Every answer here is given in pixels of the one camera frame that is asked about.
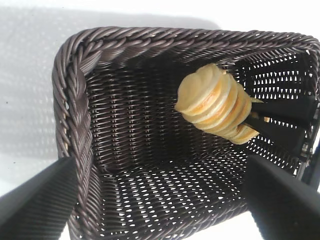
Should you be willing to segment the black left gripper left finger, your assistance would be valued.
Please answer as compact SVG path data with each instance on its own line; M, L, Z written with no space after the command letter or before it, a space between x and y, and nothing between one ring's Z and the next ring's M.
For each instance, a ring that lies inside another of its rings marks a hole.
M58 240L74 209L74 157L63 157L0 198L2 240Z

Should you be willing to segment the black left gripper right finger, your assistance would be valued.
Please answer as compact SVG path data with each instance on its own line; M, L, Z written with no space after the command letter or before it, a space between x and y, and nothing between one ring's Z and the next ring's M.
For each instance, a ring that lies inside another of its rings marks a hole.
M260 155L249 155L242 195L265 240L318 240L320 194Z

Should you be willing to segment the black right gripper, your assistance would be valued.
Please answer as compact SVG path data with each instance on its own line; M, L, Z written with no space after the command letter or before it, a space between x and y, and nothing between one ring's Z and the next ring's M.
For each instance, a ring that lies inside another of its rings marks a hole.
M311 135L305 143L305 130L290 128L260 119L246 119L245 123L265 135L291 154L308 154L297 170L297 179L310 187L320 182L320 102L314 96L303 95L298 99L253 102L252 112L262 117L277 119L295 125L311 126Z

